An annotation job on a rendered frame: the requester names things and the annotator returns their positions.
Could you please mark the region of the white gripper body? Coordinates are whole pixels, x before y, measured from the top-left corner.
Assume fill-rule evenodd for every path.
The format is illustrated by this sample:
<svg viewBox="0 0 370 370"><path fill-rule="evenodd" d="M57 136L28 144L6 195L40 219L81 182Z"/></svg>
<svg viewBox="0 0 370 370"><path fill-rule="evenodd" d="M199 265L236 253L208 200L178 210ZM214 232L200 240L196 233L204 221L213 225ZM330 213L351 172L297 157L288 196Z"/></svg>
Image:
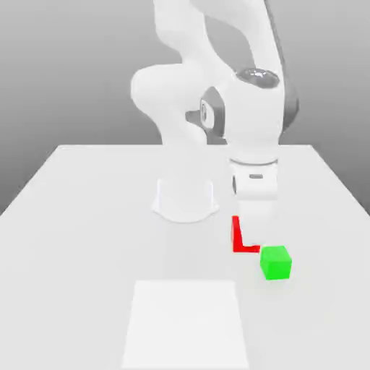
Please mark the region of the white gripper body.
<svg viewBox="0 0 370 370"><path fill-rule="evenodd" d="M242 228L262 228L270 224L275 216L275 201L238 201L238 215Z"/></svg>

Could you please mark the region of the small red cube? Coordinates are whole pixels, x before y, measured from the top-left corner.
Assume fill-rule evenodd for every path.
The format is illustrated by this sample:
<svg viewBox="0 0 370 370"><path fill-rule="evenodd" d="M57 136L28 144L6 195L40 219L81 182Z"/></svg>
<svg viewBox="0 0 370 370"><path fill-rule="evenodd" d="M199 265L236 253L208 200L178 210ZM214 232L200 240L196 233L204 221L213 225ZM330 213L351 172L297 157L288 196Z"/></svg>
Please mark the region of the small red cube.
<svg viewBox="0 0 370 370"><path fill-rule="evenodd" d="M239 217L237 215L232 216L231 242L232 242L234 253L251 253L251 254L260 253L260 249L261 249L260 245L244 246L242 234L241 234Z"/></svg>

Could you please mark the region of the small green cube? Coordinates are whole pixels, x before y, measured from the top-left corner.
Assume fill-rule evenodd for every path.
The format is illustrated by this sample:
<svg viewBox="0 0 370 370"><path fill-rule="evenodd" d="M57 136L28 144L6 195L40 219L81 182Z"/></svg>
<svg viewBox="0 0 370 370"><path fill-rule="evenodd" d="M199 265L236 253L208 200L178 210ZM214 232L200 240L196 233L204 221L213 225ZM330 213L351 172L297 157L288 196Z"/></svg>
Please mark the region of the small green cube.
<svg viewBox="0 0 370 370"><path fill-rule="evenodd" d="M292 258L285 246L263 246L260 267L267 280L286 280L290 277Z"/></svg>

